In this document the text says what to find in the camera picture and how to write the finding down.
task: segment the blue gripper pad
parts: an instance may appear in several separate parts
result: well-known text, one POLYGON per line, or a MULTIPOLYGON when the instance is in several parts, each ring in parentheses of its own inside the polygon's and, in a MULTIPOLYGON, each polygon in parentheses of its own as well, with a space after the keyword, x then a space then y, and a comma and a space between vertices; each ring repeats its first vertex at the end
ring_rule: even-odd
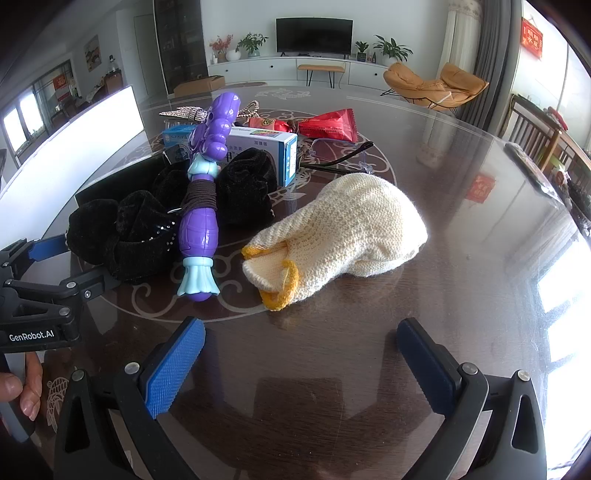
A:
POLYGON ((168 411, 204 344, 205 325, 187 318, 161 347, 163 357, 145 382, 144 400, 153 419, 168 411))
POLYGON ((66 253, 69 250, 66 245, 66 236, 63 234, 56 235, 45 240, 38 240, 29 250, 29 258, 35 262, 40 262, 47 258, 66 253))
POLYGON ((451 415, 462 384, 462 378, 457 372, 457 362, 448 352, 444 355, 441 345, 436 344, 413 318, 398 324, 396 339, 398 349, 427 397, 431 409, 446 417, 451 415))

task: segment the human hand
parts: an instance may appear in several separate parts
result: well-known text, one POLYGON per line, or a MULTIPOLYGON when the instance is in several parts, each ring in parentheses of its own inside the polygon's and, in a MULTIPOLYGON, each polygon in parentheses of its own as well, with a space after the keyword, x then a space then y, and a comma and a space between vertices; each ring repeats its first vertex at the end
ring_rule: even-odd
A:
POLYGON ((22 412, 31 420, 35 420, 41 407, 41 378, 43 367, 35 352, 25 355, 26 378, 23 386, 13 374, 0 373, 0 402, 14 400, 20 395, 22 412))

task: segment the metal screw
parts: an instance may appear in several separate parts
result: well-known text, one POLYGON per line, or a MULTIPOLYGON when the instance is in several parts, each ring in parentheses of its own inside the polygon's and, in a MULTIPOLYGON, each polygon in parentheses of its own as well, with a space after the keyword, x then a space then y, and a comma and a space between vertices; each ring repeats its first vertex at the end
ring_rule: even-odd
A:
POLYGON ((79 382, 83 378, 84 378, 84 370, 74 370, 74 373, 72 373, 72 380, 74 382, 79 382))
POLYGON ((139 372, 139 363, 138 362, 130 362, 125 365, 125 373, 128 375, 133 375, 139 372))
POLYGON ((468 375, 476 375, 478 373, 478 367, 469 362, 462 365, 462 370, 468 375))
POLYGON ((524 382, 530 381, 530 374, 528 372, 526 372, 525 370, 519 370, 517 372, 517 376, 519 377, 520 380, 523 380, 524 382))

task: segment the flower vase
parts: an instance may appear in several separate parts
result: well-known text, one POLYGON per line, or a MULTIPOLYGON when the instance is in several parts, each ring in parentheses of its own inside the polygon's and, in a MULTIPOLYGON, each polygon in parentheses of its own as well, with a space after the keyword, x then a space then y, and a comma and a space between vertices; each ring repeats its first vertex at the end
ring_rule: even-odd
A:
POLYGON ((231 49, 231 50, 228 50, 228 52, 226 53, 226 58, 228 59, 228 61, 240 60, 241 56, 242 56, 242 53, 240 52, 240 50, 236 51, 235 49, 231 49))
POLYGON ((382 55, 382 65, 385 67, 389 67, 391 64, 396 63, 398 60, 396 57, 389 57, 387 55, 382 55))

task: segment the potted plant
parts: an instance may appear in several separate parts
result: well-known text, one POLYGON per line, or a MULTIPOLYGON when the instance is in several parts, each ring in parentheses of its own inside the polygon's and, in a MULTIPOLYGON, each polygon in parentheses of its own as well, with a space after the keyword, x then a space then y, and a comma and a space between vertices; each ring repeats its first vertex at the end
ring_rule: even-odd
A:
POLYGON ((389 67, 396 61, 407 61, 408 55, 412 55, 413 51, 406 45, 398 45, 393 38, 390 41, 384 39, 380 35, 376 35, 380 39, 374 44, 374 48, 382 50, 382 64, 389 67))
POLYGON ((356 41, 355 45, 357 45, 357 48, 359 49, 359 51, 357 52, 357 61, 365 61, 365 50, 368 49, 369 43, 356 41))
POLYGON ((263 45, 269 37, 264 37, 262 33, 248 33, 239 43, 237 48, 243 47, 249 57, 260 57, 261 53, 258 51, 259 47, 263 45))
POLYGON ((228 35, 225 40, 222 40, 220 37, 218 37, 216 41, 213 41, 209 44, 209 46, 216 53, 217 60, 220 63, 226 61, 226 52, 230 46, 231 41, 232 35, 228 35))

